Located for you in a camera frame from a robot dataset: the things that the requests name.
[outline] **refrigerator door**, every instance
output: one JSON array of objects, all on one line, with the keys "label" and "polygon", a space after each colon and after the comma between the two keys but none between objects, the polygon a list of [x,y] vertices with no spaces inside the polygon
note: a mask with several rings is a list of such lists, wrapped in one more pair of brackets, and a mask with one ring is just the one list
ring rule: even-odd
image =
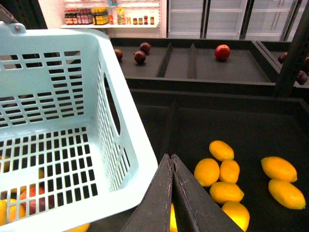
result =
[{"label": "refrigerator door", "polygon": [[297,29],[297,26],[299,24],[299,21],[300,21],[300,18],[301,16],[303,15],[303,12],[304,12],[304,9],[305,9],[305,6],[307,4],[308,0],[303,0],[301,5],[300,5],[300,8],[299,8],[299,11],[296,15],[296,18],[295,18],[295,21],[294,21],[294,24],[292,26],[292,30],[291,30],[291,33],[288,37],[288,41],[292,41],[294,35],[295,35],[295,32],[296,32],[296,29]]},{"label": "refrigerator door", "polygon": [[279,41],[293,1],[297,0],[255,0],[246,40]]},{"label": "refrigerator door", "polygon": [[199,39],[203,0],[169,1],[169,38]]},{"label": "refrigerator door", "polygon": [[207,39],[238,39],[246,0],[211,0]]}]

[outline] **light blue plastic basket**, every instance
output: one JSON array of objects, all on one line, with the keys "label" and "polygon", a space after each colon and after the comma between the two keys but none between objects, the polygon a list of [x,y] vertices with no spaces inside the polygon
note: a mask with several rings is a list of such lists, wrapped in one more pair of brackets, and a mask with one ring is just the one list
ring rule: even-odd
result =
[{"label": "light blue plastic basket", "polygon": [[[0,231],[63,231],[138,205],[157,162],[108,37],[0,22],[0,39],[0,192],[26,203]],[[45,193],[19,200],[33,184]]]}]

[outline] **yellow lemon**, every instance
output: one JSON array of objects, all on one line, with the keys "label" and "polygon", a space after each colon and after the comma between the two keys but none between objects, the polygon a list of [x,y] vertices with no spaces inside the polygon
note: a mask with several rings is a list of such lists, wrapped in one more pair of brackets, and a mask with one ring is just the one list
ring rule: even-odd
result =
[{"label": "yellow lemon", "polygon": [[9,167],[10,167],[10,162],[9,161],[6,161],[4,163],[4,169],[3,169],[3,172],[7,172],[9,170]]},{"label": "yellow lemon", "polygon": [[[10,199],[10,202],[15,203],[16,200]],[[13,206],[10,207],[9,222],[16,220],[16,210],[17,210],[17,205],[13,205]],[[23,218],[24,216],[26,216],[26,211],[25,211],[25,208],[20,204],[19,205],[19,219]]]},{"label": "yellow lemon", "polygon": [[43,179],[44,178],[44,172],[42,169],[39,169],[39,179]]},{"label": "yellow lemon", "polygon": [[220,168],[214,159],[206,158],[198,162],[194,177],[203,187],[209,187],[219,178]]},{"label": "yellow lemon", "polygon": [[220,165],[219,180],[235,184],[238,181],[240,168],[235,160],[226,159]]},{"label": "yellow lemon", "polygon": [[6,201],[0,200],[0,226],[6,223]]},{"label": "yellow lemon", "polygon": [[69,229],[64,232],[86,232],[89,229],[90,223],[84,224],[82,226],[75,227],[73,229]]},{"label": "yellow lemon", "polygon": [[219,161],[234,159],[233,149],[220,140],[211,142],[209,145],[209,151]]},{"label": "yellow lemon", "polygon": [[222,210],[243,230],[247,231],[250,214],[247,208],[239,202],[227,202]]},{"label": "yellow lemon", "polygon": [[271,179],[294,182],[297,180],[295,167],[283,158],[270,156],[261,160],[265,174]]},{"label": "yellow lemon", "polygon": [[276,201],[289,209],[304,209],[306,206],[303,193],[287,181],[272,179],[268,190]]},{"label": "yellow lemon", "polygon": [[176,224],[176,218],[175,218],[175,210],[174,210],[174,204],[172,203],[170,208],[170,226],[169,226],[170,232],[177,232],[177,224]]},{"label": "yellow lemon", "polygon": [[238,185],[229,182],[216,182],[210,188],[211,197],[218,204],[228,201],[240,202],[245,195]]}]

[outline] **basket handle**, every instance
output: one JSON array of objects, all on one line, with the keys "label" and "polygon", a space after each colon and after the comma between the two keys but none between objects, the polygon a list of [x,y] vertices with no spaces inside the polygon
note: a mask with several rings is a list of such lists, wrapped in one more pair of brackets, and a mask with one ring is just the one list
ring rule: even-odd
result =
[{"label": "basket handle", "polygon": [[18,23],[18,21],[14,18],[14,16],[1,4],[0,4],[0,21],[6,24]]}]

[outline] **white wall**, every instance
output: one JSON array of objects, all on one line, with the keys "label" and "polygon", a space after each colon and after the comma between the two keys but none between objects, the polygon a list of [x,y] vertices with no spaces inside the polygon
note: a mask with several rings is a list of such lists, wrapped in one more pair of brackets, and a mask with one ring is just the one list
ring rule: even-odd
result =
[{"label": "white wall", "polygon": [[39,4],[49,29],[58,29],[65,23],[63,0],[39,0]]}]

